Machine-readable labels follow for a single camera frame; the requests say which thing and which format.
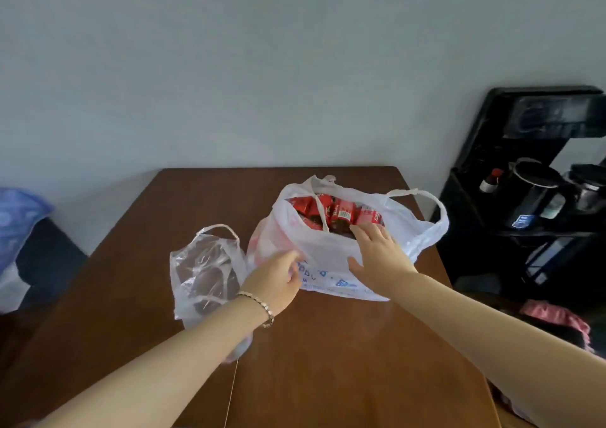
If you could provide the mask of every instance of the wooden table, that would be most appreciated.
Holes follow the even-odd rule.
[[[393,167],[160,172],[7,372],[3,426],[44,417],[181,330],[169,253],[215,223],[245,246],[282,187],[313,174],[365,192],[407,188]],[[420,217],[412,197],[398,200]],[[435,248],[417,268],[449,283]],[[234,379],[235,369],[220,366],[176,426],[222,427],[228,404],[230,427],[499,426],[481,373],[392,302],[301,291],[271,329],[254,333]]]

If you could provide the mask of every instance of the red cloth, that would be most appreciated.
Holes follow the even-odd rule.
[[[548,321],[554,325],[564,325],[575,328],[583,334],[585,349],[588,352],[595,353],[594,349],[590,346],[589,332],[591,331],[591,328],[585,321],[570,310],[558,305],[551,305],[550,303],[541,300],[527,300],[520,309],[520,313],[528,315],[529,317]]]

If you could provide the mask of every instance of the blue patterned fabric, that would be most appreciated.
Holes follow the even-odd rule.
[[[16,259],[34,225],[52,210],[31,192],[0,187],[0,273]]]

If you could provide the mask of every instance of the gold bracelet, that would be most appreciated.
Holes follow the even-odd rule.
[[[271,312],[271,310],[269,310],[269,307],[267,306],[267,304],[265,302],[263,302],[261,299],[259,299],[256,295],[251,294],[249,292],[246,291],[240,291],[238,294],[238,296],[246,296],[246,297],[250,297],[252,300],[254,300],[255,302],[257,302],[261,307],[263,307],[265,309],[265,311],[267,312],[267,316],[269,317],[269,319],[263,323],[261,326],[263,327],[269,327],[273,324],[273,320],[274,320],[274,316],[273,313]]]

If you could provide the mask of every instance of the white wall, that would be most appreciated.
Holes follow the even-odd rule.
[[[87,252],[162,167],[393,164],[438,193],[491,86],[606,87],[605,18],[606,0],[0,0],[0,184],[56,203]]]

